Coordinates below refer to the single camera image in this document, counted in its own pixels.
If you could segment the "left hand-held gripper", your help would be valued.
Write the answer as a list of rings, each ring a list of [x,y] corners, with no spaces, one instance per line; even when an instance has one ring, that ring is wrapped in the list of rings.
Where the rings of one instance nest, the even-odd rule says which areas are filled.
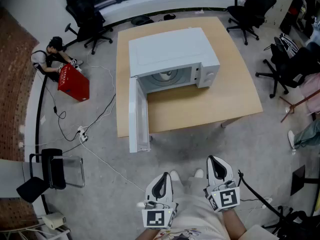
[[[142,210],[143,226],[155,230],[169,230],[177,215],[172,179],[168,172],[157,176],[145,191],[145,207]]]

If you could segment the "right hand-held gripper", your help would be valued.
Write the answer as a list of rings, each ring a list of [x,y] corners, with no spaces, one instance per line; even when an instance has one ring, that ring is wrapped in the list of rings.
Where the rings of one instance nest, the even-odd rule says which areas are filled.
[[[223,159],[210,155],[206,160],[208,187],[203,191],[214,212],[225,212],[240,204],[240,188],[232,167]]]

